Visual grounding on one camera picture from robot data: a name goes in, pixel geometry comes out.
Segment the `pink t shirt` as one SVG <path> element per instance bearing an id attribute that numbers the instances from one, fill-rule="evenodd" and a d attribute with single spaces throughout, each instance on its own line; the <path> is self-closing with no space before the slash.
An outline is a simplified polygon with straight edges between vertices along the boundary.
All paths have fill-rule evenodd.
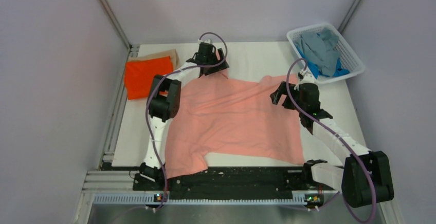
<path id="1" fill-rule="evenodd" d="M 270 99 L 285 80 L 286 76 L 264 76 L 256 83 L 215 73 L 185 85 L 166 140 L 167 177 L 207 169 L 208 153 L 303 164 L 297 111 Z"/>

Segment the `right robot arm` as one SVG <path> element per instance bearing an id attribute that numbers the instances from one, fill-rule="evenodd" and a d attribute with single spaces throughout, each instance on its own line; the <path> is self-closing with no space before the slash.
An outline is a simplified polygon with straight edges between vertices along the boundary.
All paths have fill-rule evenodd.
<path id="1" fill-rule="evenodd" d="M 281 82 L 270 95 L 277 105 L 298 112 L 299 121 L 312 136 L 320 140 L 340 161 L 340 166 L 328 161 L 308 160 L 301 175 L 302 184 L 315 189 L 321 183 L 339 191 L 353 207 L 393 200 L 394 187 L 388 156 L 372 151 L 355 141 L 341 129 L 333 116 L 320 107 L 319 88 L 314 83 Z"/>

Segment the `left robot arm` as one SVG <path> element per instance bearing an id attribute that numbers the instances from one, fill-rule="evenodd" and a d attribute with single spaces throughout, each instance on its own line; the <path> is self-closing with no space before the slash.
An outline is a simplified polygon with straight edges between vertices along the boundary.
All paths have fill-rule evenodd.
<path id="1" fill-rule="evenodd" d="M 180 108 L 181 89 L 199 77 L 220 72 L 229 67 L 228 49 L 216 48 L 210 40 L 199 43 L 194 55 L 177 70 L 153 78 L 146 103 L 146 125 L 149 145 L 139 167 L 139 176 L 153 190 L 163 187 L 166 180 L 165 147 L 172 119 Z"/>

